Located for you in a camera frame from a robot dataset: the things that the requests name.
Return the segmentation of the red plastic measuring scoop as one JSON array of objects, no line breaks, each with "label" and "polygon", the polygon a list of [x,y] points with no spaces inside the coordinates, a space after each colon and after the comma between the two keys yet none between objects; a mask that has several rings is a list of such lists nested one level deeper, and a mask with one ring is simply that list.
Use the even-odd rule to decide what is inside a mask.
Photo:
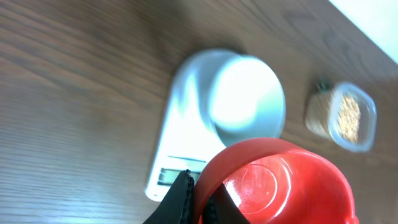
[{"label": "red plastic measuring scoop", "polygon": [[249,223],[358,223],[351,187],[322,156],[276,138],[241,141],[223,149],[195,186],[193,222],[225,192],[237,216]]}]

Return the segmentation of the clear plastic container of soybeans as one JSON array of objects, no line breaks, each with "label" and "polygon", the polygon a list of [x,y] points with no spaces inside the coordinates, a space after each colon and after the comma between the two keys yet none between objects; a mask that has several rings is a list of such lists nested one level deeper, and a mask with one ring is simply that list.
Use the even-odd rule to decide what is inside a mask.
[{"label": "clear plastic container of soybeans", "polygon": [[369,151],[374,143],[377,109],[373,99],[350,82],[317,83],[304,123],[308,130],[351,152]]}]

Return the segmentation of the white round bowl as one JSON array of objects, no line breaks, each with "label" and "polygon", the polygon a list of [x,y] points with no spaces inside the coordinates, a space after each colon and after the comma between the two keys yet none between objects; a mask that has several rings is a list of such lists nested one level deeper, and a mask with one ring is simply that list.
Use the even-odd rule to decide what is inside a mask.
[{"label": "white round bowl", "polygon": [[281,82],[259,58],[238,55],[217,71],[209,115],[225,146],[252,138],[279,138],[285,114]]}]

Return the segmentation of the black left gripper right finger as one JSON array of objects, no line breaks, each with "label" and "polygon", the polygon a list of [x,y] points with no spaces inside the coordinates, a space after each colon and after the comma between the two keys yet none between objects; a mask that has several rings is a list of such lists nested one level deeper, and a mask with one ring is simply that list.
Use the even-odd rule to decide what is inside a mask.
[{"label": "black left gripper right finger", "polygon": [[202,224],[250,224],[250,222],[234,204],[224,184],[221,184],[204,208]]}]

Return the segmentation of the white digital kitchen scale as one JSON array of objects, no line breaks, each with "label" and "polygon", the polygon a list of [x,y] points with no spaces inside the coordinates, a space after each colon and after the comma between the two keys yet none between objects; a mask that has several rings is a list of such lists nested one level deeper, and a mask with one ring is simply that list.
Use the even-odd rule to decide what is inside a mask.
[{"label": "white digital kitchen scale", "polygon": [[202,50],[175,72],[145,189],[149,199],[161,201],[183,170],[190,170],[197,179],[225,148],[210,116],[210,105],[221,72],[242,57],[226,49]]}]

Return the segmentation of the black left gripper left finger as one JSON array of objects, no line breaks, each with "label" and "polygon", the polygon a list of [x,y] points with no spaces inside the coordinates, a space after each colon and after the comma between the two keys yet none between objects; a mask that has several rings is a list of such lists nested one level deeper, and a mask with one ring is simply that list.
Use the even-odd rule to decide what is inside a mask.
[{"label": "black left gripper left finger", "polygon": [[190,171],[181,171],[159,206],[143,224],[191,224],[194,186]]}]

